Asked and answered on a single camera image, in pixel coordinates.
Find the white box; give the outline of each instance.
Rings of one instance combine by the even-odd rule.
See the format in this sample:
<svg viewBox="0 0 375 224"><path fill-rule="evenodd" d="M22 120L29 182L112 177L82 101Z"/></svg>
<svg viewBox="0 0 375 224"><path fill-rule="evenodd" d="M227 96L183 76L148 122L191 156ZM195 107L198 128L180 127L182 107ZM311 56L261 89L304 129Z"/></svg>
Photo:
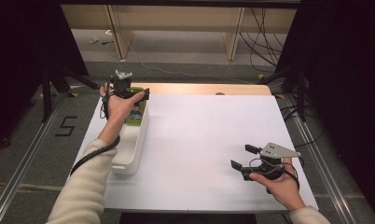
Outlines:
<svg viewBox="0 0 375 224"><path fill-rule="evenodd" d="M123 125L120 143L117 145L118 154L112 160L113 173L132 175L137 171L148 123L149 112L146 105L141 126Z"/></svg>

